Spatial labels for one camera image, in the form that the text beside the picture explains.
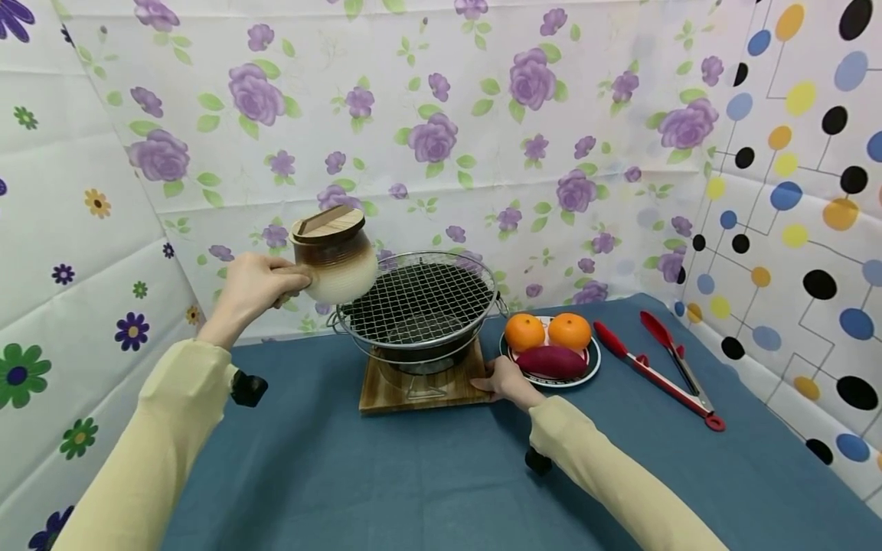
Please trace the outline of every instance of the hand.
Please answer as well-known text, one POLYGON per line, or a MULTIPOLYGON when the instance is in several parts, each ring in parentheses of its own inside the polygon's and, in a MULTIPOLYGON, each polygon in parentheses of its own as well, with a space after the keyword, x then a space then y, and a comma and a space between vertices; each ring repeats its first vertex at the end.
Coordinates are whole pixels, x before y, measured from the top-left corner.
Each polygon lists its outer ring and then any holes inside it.
POLYGON ((507 356, 499 356, 487 364, 486 379, 472 379, 476 389, 492 392, 491 402, 505 398, 526 411, 540 405, 545 397, 520 373, 518 364, 507 356))

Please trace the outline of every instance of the purple flower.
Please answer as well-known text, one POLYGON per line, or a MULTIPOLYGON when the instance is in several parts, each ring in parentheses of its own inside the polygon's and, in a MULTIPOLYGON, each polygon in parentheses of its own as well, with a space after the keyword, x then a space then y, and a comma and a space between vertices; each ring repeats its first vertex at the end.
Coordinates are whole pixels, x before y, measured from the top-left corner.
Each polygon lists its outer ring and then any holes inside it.
POLYGON ((597 139, 594 136, 585 136, 576 142, 576 153, 573 154, 573 157, 576 159, 586 158, 595 145, 597 145, 597 139))
POLYGON ((165 130, 150 130, 146 140, 129 146, 129 162, 151 182, 174 182, 187 175, 187 145, 165 130))
POLYGON ((135 17, 141 25, 152 26, 160 33, 170 33, 173 26, 181 24, 175 13, 160 0, 135 0, 135 17))
POLYGON ((346 155, 339 151, 335 151, 328 155, 328 158, 325 159, 325 164, 327 165, 328 174, 335 175, 339 173, 343 169, 343 165, 346 164, 346 155))
POLYGON ((504 232, 513 232, 518 229, 518 222, 523 218, 520 211, 514 207, 508 207, 497 215, 499 222, 499 230, 504 232))
POLYGON ((221 262, 231 262, 235 257, 233 251, 229 247, 223 245, 212 245, 208 248, 208 254, 217 258, 221 262))
POLYGON ((571 170, 557 181, 557 202, 567 212, 584 212, 595 199, 597 184, 588 180, 581 170, 571 170))
POLYGON ((701 79, 708 86, 717 86, 722 74, 722 60, 717 56, 705 57, 701 62, 701 79))
POLYGON ((453 0, 453 7, 457 15, 474 20, 480 18, 482 13, 487 13, 487 0, 453 0))
POLYGON ((407 199, 407 186, 403 183, 394 183, 389 188, 389 196, 393 199, 407 199))
POLYGON ((136 314, 129 312, 125 319, 116 322, 116 332, 114 340, 122 343, 120 346, 123 352, 131 349, 137 352, 141 349, 141 345, 147 342, 147 332, 150 331, 150 324, 144 319, 144 314, 136 314))
POLYGON ((346 104, 349 105, 349 114, 353 118, 370 116, 370 106, 374 104, 374 94, 360 86, 346 94, 346 104))
POLYGON ((68 283, 72 283, 73 276, 77 275, 75 271, 73 271, 73 267, 67 264, 59 264, 58 266, 52 268, 52 277, 55 278, 55 281, 58 285, 67 285, 68 283))
POLYGON ((683 216, 675 216, 670 219, 670 225, 683 237, 692 235, 692 223, 683 216))
POLYGON ((285 96, 266 80, 266 73, 254 63, 229 70, 229 91, 239 112, 266 126, 285 114, 285 96))
POLYGON ((445 230, 445 233, 447 233, 447 237, 450 237, 454 243, 466 242, 466 230, 459 226, 449 226, 445 230))
POLYGON ((545 148, 548 146, 549 141, 542 134, 536 134, 535 138, 524 144, 524 156, 532 160, 545 159, 545 148))
POLYGON ((594 273, 594 260, 591 258, 582 258, 579 260, 579 269, 583 273, 594 273))
POLYGON ((555 8, 542 17, 542 26, 539 27, 539 34, 542 36, 551 36, 557 34, 560 27, 566 23, 566 11, 563 8, 555 8))
POLYGON ((433 72, 429 75, 429 88, 432 89, 432 95, 435 96, 438 101, 447 101, 450 97, 450 83, 447 82, 447 78, 441 73, 433 72))
POLYGON ((288 231, 283 226, 270 224, 264 228, 264 233, 261 234, 261 237, 266 241, 267 247, 278 249, 279 247, 284 247, 288 242, 288 231))
POLYGON ((591 302, 603 302, 609 296, 609 286, 600 281, 588 281, 582 290, 572 297, 573 304, 588 304, 591 302))
POLYGON ((720 114, 707 98, 693 101, 685 108, 674 109, 659 124, 661 145, 677 149, 691 149, 700 145, 714 129, 720 114))
POLYGON ((129 92, 131 93, 131 98, 141 106, 141 110, 150 116, 155 116, 158 119, 162 118, 162 100, 157 98, 155 93, 141 86, 135 86, 129 92))
POLYGON ((625 71, 612 83, 612 100, 615 103, 631 101, 631 96, 638 86, 640 86, 640 78, 632 71, 625 71))
POLYGON ((553 98, 557 88, 557 77, 548 68, 548 61, 545 52, 533 48, 517 54, 509 70, 512 97, 533 111, 538 111, 543 103, 553 98))
POLYGON ((640 167, 631 167, 624 171, 624 179, 628 182, 636 182, 643 176, 643 171, 640 170, 640 167))
POLYGON ((447 115, 435 113, 425 124, 417 124, 407 137, 407 146, 414 150, 419 162, 441 162, 450 157, 460 129, 447 115))
POLYGON ((252 52, 262 52, 275 38, 275 32, 266 23, 258 23, 248 29, 248 48, 252 52))

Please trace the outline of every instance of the black dot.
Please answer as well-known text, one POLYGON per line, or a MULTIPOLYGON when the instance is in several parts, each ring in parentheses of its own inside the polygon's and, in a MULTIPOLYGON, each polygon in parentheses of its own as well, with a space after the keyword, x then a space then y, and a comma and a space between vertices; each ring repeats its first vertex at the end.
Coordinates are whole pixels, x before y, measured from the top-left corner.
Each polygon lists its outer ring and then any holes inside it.
POLYGON ((860 167, 848 167, 842 171, 839 187, 846 193, 860 193, 867 187, 867 171, 860 167))
POLYGON ((741 360, 744 358, 744 347, 735 337, 726 337, 720 343, 722 352, 731 360, 741 360))
POLYGON ((812 270, 803 278, 805 292, 819 301, 829 301, 836 296, 836 280, 823 270, 812 270))
POLYGON ((824 113, 824 119, 821 121, 821 129, 828 136, 835 136, 843 130, 848 123, 848 111, 842 105, 830 108, 824 113))
POLYGON ((738 234, 732 238, 732 250, 743 255, 751 247, 751 240, 745 234, 738 234))
POLYGON ((855 409, 872 411, 879 405, 879 396, 869 383, 861 377, 851 375, 844 376, 836 382, 836 391, 839 392, 846 404, 855 409))
POLYGON ((805 447, 811 450, 811 453, 818 456, 818 459, 823 461, 824 465, 830 465, 833 463, 833 452, 830 451, 830 448, 820 440, 810 438, 805 441, 805 447))
POLYGON ((753 150, 750 147, 742 147, 735 155, 735 166, 747 168, 753 164, 753 150))
POLYGON ((844 41, 854 40, 866 30, 872 15, 872 0, 851 0, 839 19, 839 36, 844 41))

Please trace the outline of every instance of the yellow dot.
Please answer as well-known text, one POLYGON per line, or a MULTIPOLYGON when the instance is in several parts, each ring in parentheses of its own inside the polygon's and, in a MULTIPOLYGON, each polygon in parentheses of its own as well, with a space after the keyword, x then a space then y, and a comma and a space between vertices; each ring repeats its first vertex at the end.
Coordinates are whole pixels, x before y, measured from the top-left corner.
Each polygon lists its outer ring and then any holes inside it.
POLYGON ((812 381, 809 377, 799 376, 793 380, 793 386, 796 387, 796 390, 811 400, 812 402, 821 397, 821 389, 818 388, 818 384, 812 381))
POLYGON ((714 176, 707 181, 707 197, 711 201, 716 201, 722 197, 723 191, 726 190, 726 181, 719 176, 714 176))
POLYGON ((803 26, 804 19, 805 8, 803 5, 790 5, 778 18, 778 24, 774 27, 775 37, 782 42, 790 40, 799 32, 799 27, 803 26))
POLYGON ((729 301, 726 300, 726 297, 717 294, 711 299, 711 313, 720 319, 726 319, 729 317, 729 314, 732 313, 732 309, 729 307, 729 301))
POLYGON ((772 274, 766 268, 757 266, 751 271, 751 281, 757 287, 768 287, 772 282, 772 274))
POLYGON ((815 83, 810 80, 800 82, 787 92, 787 99, 784 101, 787 112, 792 116, 800 116, 815 104, 816 95, 815 83))
POLYGON ((779 126, 769 134, 769 147, 775 151, 780 151, 790 145, 790 139, 792 138, 793 131, 789 126, 779 126))
POLYGON ((827 224, 830 229, 834 229, 837 232, 844 232, 855 225, 855 220, 857 220, 857 214, 859 212, 860 210, 857 208, 854 201, 846 197, 840 197, 830 201, 830 203, 824 207, 824 223, 827 224))
POLYGON ((781 240, 791 249, 799 249, 809 241, 809 230, 802 224, 791 224, 784 228, 781 240))

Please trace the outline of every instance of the wooden board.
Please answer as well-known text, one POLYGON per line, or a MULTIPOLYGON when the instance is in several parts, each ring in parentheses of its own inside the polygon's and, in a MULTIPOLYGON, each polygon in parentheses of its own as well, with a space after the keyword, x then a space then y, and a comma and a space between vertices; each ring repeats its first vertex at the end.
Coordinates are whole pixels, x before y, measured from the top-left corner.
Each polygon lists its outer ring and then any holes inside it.
POLYGON ((358 410, 363 414, 403 412, 432 407, 466 406, 490 401, 487 392, 479 391, 468 381, 484 377, 484 359, 478 340, 472 343, 472 352, 458 366, 429 376, 410 376, 393 369, 389 364, 370 358, 364 370, 362 397, 358 410), (408 399, 406 389, 413 380, 413 388, 426 390, 443 389, 444 396, 408 399))

